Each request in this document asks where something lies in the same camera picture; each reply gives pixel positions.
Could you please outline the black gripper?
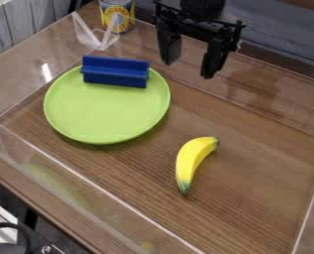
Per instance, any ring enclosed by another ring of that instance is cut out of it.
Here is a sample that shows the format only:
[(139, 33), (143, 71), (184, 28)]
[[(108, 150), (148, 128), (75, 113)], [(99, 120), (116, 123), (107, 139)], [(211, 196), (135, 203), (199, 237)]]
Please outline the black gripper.
[(210, 42), (202, 65), (202, 77), (211, 79), (222, 70), (227, 49), (239, 49), (243, 18), (227, 10), (229, 0), (154, 0), (160, 57), (171, 65), (182, 54), (182, 36)]

